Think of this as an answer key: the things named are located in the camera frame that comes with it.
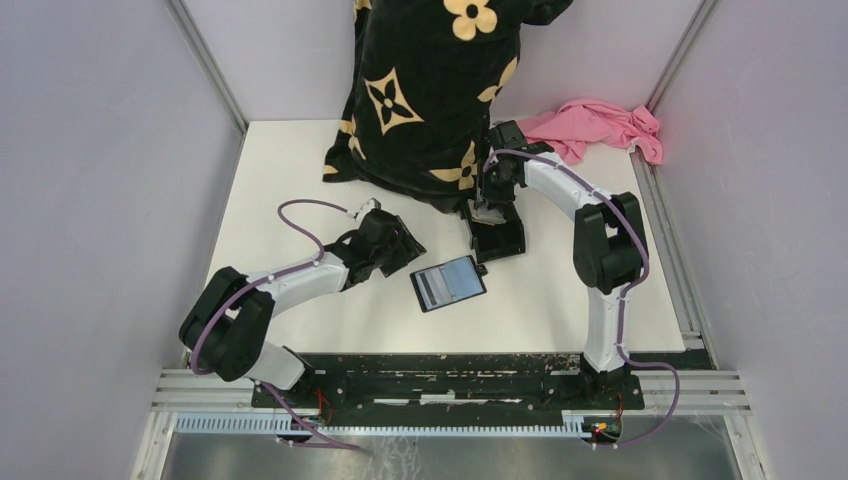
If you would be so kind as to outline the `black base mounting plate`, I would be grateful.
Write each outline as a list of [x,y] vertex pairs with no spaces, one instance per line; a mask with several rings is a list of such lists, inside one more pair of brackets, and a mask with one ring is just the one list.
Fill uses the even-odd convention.
[[332,427],[546,426],[564,411],[642,410],[630,371],[595,375],[577,354],[306,354],[306,372],[251,404],[315,408]]

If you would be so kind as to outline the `silver grey striped card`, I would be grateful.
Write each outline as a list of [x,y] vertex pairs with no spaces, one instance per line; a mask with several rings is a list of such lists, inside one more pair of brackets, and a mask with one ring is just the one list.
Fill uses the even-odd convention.
[[442,269],[424,270],[417,275],[417,279],[427,310],[440,308],[455,300],[455,295],[450,290]]

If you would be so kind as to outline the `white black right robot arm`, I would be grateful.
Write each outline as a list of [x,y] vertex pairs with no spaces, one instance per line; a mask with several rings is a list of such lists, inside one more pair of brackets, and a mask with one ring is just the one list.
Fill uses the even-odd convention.
[[573,265],[589,299],[577,392],[585,405],[602,408],[629,375],[627,295],[649,273],[640,202],[630,192],[612,194],[589,182],[551,146],[529,142],[514,121],[492,127],[488,140],[492,152],[478,170],[478,209],[506,214],[517,189],[525,188],[542,194],[573,223]]

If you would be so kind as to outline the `stack of cards in bin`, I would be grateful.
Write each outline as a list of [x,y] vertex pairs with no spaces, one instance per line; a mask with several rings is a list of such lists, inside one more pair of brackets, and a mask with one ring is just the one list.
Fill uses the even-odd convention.
[[469,206],[471,220],[482,225],[495,226],[507,222],[505,214],[498,208],[490,208],[487,204],[477,205],[474,202]]

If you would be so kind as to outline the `black floral blanket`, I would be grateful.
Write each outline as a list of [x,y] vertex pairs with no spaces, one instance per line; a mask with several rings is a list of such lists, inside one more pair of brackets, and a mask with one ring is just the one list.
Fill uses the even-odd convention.
[[521,58],[524,26],[565,1],[357,1],[354,70],[324,159],[327,183],[363,181],[457,211],[489,152],[490,110]]

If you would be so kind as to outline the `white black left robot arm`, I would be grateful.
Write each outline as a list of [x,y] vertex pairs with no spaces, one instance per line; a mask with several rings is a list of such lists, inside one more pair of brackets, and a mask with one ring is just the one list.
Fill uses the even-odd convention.
[[190,369],[225,382],[248,378],[276,388],[291,406],[307,404],[315,391],[309,366],[298,354],[267,339],[271,321],[321,296],[346,291],[374,271],[389,277],[423,256],[425,247],[402,219],[380,208],[316,255],[251,275],[233,267],[216,271],[179,330]]

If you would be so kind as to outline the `pink cloth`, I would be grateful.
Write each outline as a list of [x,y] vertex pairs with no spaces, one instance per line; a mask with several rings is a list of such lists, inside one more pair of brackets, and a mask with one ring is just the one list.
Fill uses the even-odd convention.
[[581,163],[587,146],[593,143],[627,151],[639,149],[651,165],[664,161],[660,122],[644,106],[626,110],[601,100],[576,99],[517,124],[529,142],[546,143],[568,165]]

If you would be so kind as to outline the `black leather card holder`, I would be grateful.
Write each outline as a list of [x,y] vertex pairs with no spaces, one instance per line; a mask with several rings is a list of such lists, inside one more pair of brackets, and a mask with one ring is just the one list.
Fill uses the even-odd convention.
[[[427,310],[425,308],[424,296],[422,289],[418,283],[417,275],[428,269],[439,268],[443,270],[445,280],[455,295],[455,300],[445,306],[437,309]],[[419,307],[423,313],[429,313],[446,306],[463,302],[468,299],[483,295],[487,292],[487,288],[483,281],[488,270],[485,265],[478,264],[472,255],[459,257],[435,266],[421,269],[410,274],[410,280],[415,292]]]

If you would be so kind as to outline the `black plastic bin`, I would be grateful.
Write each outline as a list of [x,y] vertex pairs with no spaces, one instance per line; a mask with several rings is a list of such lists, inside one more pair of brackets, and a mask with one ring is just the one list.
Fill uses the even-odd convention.
[[503,225],[488,226],[471,220],[469,206],[474,200],[469,199],[460,209],[460,216],[465,221],[469,231],[469,245],[478,264],[500,260],[526,252],[524,224],[513,203],[487,204],[490,208],[498,208],[507,219]]

